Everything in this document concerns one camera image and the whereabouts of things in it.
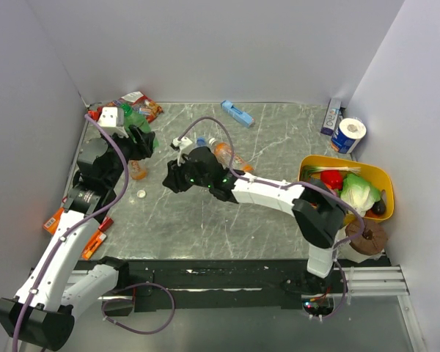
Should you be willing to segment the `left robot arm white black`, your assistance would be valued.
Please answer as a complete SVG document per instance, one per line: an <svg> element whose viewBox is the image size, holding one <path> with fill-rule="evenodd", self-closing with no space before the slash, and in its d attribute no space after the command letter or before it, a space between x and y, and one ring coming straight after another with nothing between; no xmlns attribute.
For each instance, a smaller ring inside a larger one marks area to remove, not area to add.
<svg viewBox="0 0 440 352"><path fill-rule="evenodd" d="M59 350L99 296L129 289L128 263L113 257L103 258L74 285L67 283L109 208L121 199L114 188L120 179L129 180L128 164L151 157L154 143L154 132L131 125L127 136L102 132L82 144L56 232L15 296L0 299L0 324L13 348L23 341Z"/></svg>

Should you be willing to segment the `white bottle cap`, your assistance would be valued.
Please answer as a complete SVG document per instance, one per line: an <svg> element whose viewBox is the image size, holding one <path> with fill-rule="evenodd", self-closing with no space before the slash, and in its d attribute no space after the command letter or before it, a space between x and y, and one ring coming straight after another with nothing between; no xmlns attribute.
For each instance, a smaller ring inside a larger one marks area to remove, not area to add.
<svg viewBox="0 0 440 352"><path fill-rule="evenodd" d="M140 189L137 191L136 196L140 199L145 198L147 195L146 191L144 189Z"/></svg>

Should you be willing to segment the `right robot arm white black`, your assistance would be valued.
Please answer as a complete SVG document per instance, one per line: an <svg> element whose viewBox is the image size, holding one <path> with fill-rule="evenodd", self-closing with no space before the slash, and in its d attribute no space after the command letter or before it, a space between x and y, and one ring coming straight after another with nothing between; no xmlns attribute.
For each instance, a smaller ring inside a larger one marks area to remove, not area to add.
<svg viewBox="0 0 440 352"><path fill-rule="evenodd" d="M171 148L177 158L167 164L165 187L175 193L192 186L203 187L222 202L260 205L292 216L309 244L307 287L319 293L331 284L334 239L343 223L345 207L322 182L303 186L268 180L227 169L209 147L179 143Z"/></svg>

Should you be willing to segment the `green plastic bottle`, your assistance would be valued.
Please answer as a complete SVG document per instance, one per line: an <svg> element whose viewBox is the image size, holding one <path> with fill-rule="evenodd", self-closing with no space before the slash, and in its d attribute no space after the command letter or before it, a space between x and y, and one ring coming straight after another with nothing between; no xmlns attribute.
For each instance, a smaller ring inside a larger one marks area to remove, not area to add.
<svg viewBox="0 0 440 352"><path fill-rule="evenodd" d="M134 134L130 131L131 125L135 125L140 131L144 133L149 133L152 131L149 122L146 120L143 114L134 111L133 108L127 103L123 103L120 106L120 108L123 110L125 116L124 117L125 130L134 142L136 142L136 140Z"/></svg>

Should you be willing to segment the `clear blue water bottle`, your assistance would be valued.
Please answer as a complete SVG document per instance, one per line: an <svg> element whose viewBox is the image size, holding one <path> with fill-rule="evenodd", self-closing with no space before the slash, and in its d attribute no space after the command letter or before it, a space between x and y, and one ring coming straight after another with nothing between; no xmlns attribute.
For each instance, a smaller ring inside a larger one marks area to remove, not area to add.
<svg viewBox="0 0 440 352"><path fill-rule="evenodd" d="M196 145L198 147L204 147L204 146L207 146L208 143L207 143L205 137L198 137L197 140L196 140Z"/></svg>

